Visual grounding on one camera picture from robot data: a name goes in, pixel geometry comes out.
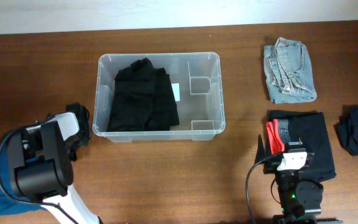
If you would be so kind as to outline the blue garment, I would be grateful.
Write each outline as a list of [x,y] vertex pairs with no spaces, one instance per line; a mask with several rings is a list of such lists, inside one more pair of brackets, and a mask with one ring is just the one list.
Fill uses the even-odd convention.
[[[9,181],[8,159],[5,149],[0,153],[0,177],[2,183],[9,194],[13,195]],[[0,216],[17,215],[21,213],[34,212],[37,210],[44,210],[41,206],[25,205],[22,203],[15,203],[9,199],[0,189]]]

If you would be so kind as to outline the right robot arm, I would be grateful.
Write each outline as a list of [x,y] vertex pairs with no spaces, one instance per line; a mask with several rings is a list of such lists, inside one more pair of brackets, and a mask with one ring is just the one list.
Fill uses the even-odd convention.
[[314,154],[307,152],[303,143],[290,142],[283,152],[268,155],[262,137],[258,137],[257,154],[254,165],[247,174],[259,165],[264,174],[273,174],[273,184],[277,186],[278,203],[282,214],[274,215],[272,223],[342,223],[335,218],[317,219],[321,214],[323,185],[311,179],[304,179],[301,173],[311,164]]

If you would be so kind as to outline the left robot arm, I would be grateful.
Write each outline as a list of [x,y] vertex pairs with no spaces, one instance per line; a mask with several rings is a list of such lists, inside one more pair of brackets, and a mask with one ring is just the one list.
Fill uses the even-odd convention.
[[59,223],[100,224],[73,185],[76,151],[91,139],[90,113],[80,103],[6,133],[0,143],[0,189],[15,203],[39,206]]

